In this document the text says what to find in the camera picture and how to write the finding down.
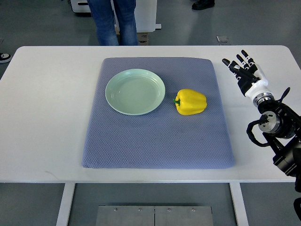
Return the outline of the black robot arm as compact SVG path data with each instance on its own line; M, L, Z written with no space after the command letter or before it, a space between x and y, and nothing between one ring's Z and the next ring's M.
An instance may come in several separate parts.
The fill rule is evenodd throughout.
M253 99L261 117L248 124L249 139L260 147L271 147L273 164L289 177L295 178L295 191L301 192L301 116L283 103L287 88L279 100L270 92Z

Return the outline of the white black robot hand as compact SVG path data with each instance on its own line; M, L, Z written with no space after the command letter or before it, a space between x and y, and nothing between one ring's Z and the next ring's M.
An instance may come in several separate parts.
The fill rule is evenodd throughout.
M256 65L248 53L245 50L241 50L241 54L243 57L240 54L236 55L240 63L225 58L222 62L234 74L241 93L245 97L251 98L251 93L255 92L258 87L259 89L266 87L268 81L262 70Z

